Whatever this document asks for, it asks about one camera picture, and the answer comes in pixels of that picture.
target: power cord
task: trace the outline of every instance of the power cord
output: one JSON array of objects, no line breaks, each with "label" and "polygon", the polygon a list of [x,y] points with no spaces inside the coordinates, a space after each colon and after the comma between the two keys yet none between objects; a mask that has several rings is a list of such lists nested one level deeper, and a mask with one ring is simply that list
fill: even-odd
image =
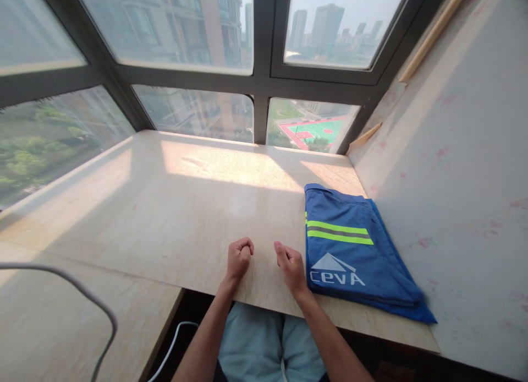
[{"label": "power cord", "polygon": [[99,298],[97,298],[95,294],[91,293],[90,290],[88,290],[76,277],[70,275],[69,273],[61,269],[55,268],[53,266],[39,265],[39,264],[32,264],[32,263],[0,263],[0,269],[31,269],[31,270],[40,270],[44,272],[53,273],[69,281],[77,290],[79,290],[79,292],[82,295],[84,295],[91,302],[93,302],[98,307],[100,307],[103,312],[106,313],[106,316],[108,316],[108,318],[110,319],[110,323],[112,324],[112,334],[110,336],[110,339],[108,340],[108,343],[104,347],[103,352],[99,356],[99,359],[97,360],[97,364],[95,365],[95,368],[93,369],[91,382],[95,382],[97,380],[97,375],[99,373],[101,363],[103,362],[103,359],[105,358],[105,355],[108,352],[108,349],[110,348],[110,345],[112,344],[116,336],[116,333],[117,333],[117,317],[112,312],[112,310],[108,306],[106,306]]},{"label": "power cord", "polygon": [[182,324],[184,324],[184,325],[185,324],[189,324],[189,325],[193,325],[193,326],[198,327],[198,324],[197,323],[193,323],[192,321],[182,321],[180,324],[178,324],[178,326],[176,327],[176,332],[174,333],[174,338],[172,338],[172,343],[170,344],[169,350],[167,351],[167,354],[165,355],[165,358],[163,359],[163,361],[159,365],[158,371],[156,371],[156,373],[152,376],[151,379],[148,380],[148,382],[154,381],[156,379],[156,377],[160,374],[161,369],[165,365],[165,362],[167,361],[167,359],[169,358],[170,353],[172,352],[172,348],[174,347],[174,343],[176,342],[176,337],[178,336],[178,331],[180,330],[180,326]]}]

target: floor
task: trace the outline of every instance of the floor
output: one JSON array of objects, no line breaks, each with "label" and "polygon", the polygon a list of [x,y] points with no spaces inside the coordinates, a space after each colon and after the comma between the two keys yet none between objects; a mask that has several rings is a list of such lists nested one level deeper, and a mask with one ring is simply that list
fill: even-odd
[{"label": "floor", "polygon": [[[199,323],[204,317],[213,296],[187,290],[183,296],[178,311],[167,331],[159,349],[148,378],[152,377],[160,366],[174,337],[176,326],[181,321],[195,321]],[[178,364],[180,363],[186,348],[193,339],[195,327],[182,326],[178,338],[163,370],[160,372],[156,382],[170,382]],[[372,336],[359,334],[340,329],[340,332],[354,350],[364,366],[372,375],[376,375],[377,382],[385,381],[420,381],[420,382],[506,382],[509,378],[498,376],[468,365],[460,364],[425,351],[420,351],[409,346],[392,343]],[[414,377],[389,378],[381,376],[381,368],[395,369],[403,367]]]}]

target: fist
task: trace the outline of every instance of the fist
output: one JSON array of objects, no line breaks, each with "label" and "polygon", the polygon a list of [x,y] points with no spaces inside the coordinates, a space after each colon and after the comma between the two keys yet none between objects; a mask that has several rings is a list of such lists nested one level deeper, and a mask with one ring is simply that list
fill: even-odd
[{"label": "fist", "polygon": [[239,284],[249,268],[253,255],[253,242],[245,237],[229,245],[227,255],[227,273],[225,278]]},{"label": "fist", "polygon": [[277,265],[283,272],[286,285],[291,295],[296,298],[299,294],[308,290],[306,277],[304,276],[303,256],[291,247],[275,242],[275,253],[277,254]]}]

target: red court surface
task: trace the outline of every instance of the red court surface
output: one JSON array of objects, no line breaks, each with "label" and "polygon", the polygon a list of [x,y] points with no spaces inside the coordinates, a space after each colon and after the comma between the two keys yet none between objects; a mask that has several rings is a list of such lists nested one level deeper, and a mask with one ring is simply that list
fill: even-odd
[{"label": "red court surface", "polygon": [[[329,144],[332,145],[345,118],[346,117],[344,116],[339,116],[309,122],[303,122],[300,119],[298,122],[282,123],[278,126],[284,134],[299,147],[299,149],[308,151],[308,146],[306,145],[305,140],[314,137],[325,137],[328,139]],[[299,129],[301,127],[303,129],[306,128],[306,130],[300,132]]]},{"label": "red court surface", "polygon": [[314,136],[312,136],[310,132],[297,132],[297,138],[304,140],[307,138],[314,138]]}]

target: reflective stripe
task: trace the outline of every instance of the reflective stripe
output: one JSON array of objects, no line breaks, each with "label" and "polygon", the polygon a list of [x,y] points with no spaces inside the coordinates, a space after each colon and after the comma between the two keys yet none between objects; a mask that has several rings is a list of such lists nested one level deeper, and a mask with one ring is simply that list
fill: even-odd
[{"label": "reflective stripe", "polygon": [[374,245],[374,242],[370,239],[365,238],[359,238],[359,237],[349,237],[349,236],[341,236],[336,234],[331,234],[327,232],[321,232],[321,231],[308,231],[308,236],[315,236],[320,237],[324,239],[330,239],[335,240],[339,242],[348,242],[348,243],[360,243],[360,244],[371,244]]},{"label": "reflective stripe", "polygon": [[319,232],[326,232],[331,233],[335,235],[341,235],[341,236],[347,236],[347,237],[359,237],[363,239],[370,239],[370,236],[368,233],[348,233],[348,232],[339,232],[334,230],[329,230],[326,228],[319,228],[319,227],[308,227],[306,228],[309,232],[310,231],[319,231]]},{"label": "reflective stripe", "polygon": [[321,221],[308,221],[306,224],[309,227],[315,226],[319,228],[330,229],[332,231],[347,232],[347,233],[362,233],[366,235],[369,234],[369,232],[365,228],[342,227],[339,225],[332,225],[332,224],[328,224],[326,222],[321,222]]}]

